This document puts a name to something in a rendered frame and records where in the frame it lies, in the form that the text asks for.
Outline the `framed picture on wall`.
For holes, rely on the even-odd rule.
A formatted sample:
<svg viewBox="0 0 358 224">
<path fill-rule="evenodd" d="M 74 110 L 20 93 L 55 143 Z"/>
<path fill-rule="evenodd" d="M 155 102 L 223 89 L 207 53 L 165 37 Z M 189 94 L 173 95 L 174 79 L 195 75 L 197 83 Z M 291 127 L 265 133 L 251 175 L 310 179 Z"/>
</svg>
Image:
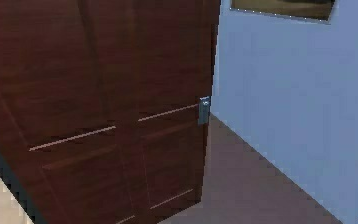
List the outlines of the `framed picture on wall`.
<svg viewBox="0 0 358 224">
<path fill-rule="evenodd" d="M 336 0 L 230 0 L 239 12 L 301 20 L 328 21 Z"/>
</svg>

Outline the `dark brown room door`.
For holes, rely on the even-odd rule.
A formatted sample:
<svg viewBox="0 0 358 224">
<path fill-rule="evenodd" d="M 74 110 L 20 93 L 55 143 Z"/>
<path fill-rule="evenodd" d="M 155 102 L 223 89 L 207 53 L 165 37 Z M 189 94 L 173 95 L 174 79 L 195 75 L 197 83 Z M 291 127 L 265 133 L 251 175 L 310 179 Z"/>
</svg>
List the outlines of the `dark brown room door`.
<svg viewBox="0 0 358 224">
<path fill-rule="evenodd" d="M 0 177 L 33 224 L 200 202 L 221 0 L 0 0 Z"/>
</svg>

